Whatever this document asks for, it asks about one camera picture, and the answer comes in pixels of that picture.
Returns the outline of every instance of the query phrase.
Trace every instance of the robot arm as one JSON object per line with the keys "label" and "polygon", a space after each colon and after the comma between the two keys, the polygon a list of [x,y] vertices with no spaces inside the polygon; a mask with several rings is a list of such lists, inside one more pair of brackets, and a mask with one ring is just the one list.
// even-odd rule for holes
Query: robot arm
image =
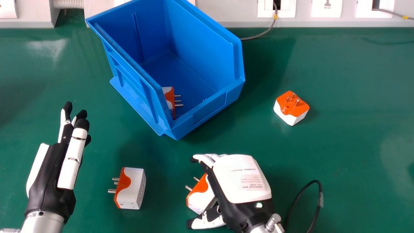
{"label": "robot arm", "polygon": [[58,142],[41,144],[26,184],[28,204],[20,229],[2,229],[0,233],[60,233],[72,215],[76,182],[82,154],[91,141],[87,112],[82,110],[70,120],[72,103],[61,111]]}
{"label": "robot arm", "polygon": [[249,155],[194,155],[207,173],[218,206],[187,221],[189,229],[227,225],[236,233],[284,233],[273,212],[272,192],[256,160]]}

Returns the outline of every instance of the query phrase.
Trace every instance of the black and white robotic hand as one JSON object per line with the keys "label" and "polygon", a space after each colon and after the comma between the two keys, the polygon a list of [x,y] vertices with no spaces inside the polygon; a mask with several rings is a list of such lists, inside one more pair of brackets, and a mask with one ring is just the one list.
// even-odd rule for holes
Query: black and white robotic hand
{"label": "black and white robotic hand", "polygon": [[218,205],[188,220],[187,228],[227,225],[236,233],[284,233],[269,183],[252,156],[197,154],[191,162],[207,174]]}
{"label": "black and white robotic hand", "polygon": [[29,201],[22,228],[4,228],[0,233],[60,233],[72,215],[76,204],[73,188],[91,136],[87,112],[80,111],[73,120],[71,112],[72,103],[66,102],[58,142],[39,147],[26,184]]}

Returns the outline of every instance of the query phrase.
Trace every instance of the flexible conduit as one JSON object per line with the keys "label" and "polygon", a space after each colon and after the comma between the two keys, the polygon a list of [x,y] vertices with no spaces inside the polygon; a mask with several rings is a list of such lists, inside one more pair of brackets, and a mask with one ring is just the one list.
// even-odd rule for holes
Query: flexible conduit
{"label": "flexible conduit", "polygon": [[83,0],[53,0],[56,9],[83,9]]}

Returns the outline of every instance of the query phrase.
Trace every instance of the adapter inside blue bin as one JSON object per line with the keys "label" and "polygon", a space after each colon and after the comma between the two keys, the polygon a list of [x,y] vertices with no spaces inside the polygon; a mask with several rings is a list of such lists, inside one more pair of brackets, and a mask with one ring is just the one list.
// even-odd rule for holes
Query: adapter inside blue bin
{"label": "adapter inside blue bin", "polygon": [[[159,134],[179,139],[235,101],[241,42],[187,0],[135,0],[87,19],[100,36],[111,84]],[[173,120],[161,87],[182,107]]]}

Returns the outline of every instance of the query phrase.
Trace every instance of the green tabletop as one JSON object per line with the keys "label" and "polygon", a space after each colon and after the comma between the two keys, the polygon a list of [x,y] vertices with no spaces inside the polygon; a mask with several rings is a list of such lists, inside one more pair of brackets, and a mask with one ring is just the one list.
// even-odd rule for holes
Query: green tabletop
{"label": "green tabletop", "polygon": [[[246,84],[238,101],[180,141],[158,137],[109,84],[102,43],[83,15],[56,29],[0,30],[0,228],[20,227],[26,179],[39,144],[55,143],[60,109],[88,110],[91,144],[64,233],[196,232],[185,206],[195,153],[243,153],[260,164],[275,211],[319,179],[324,208],[315,232],[414,231],[414,29],[275,29],[244,41]],[[250,36],[262,29],[232,29]],[[310,105],[291,127],[273,112],[287,90]],[[111,180],[141,167],[141,210],[119,210]],[[305,232],[317,203],[311,187],[287,232]],[[226,228],[205,232],[229,232]]]}

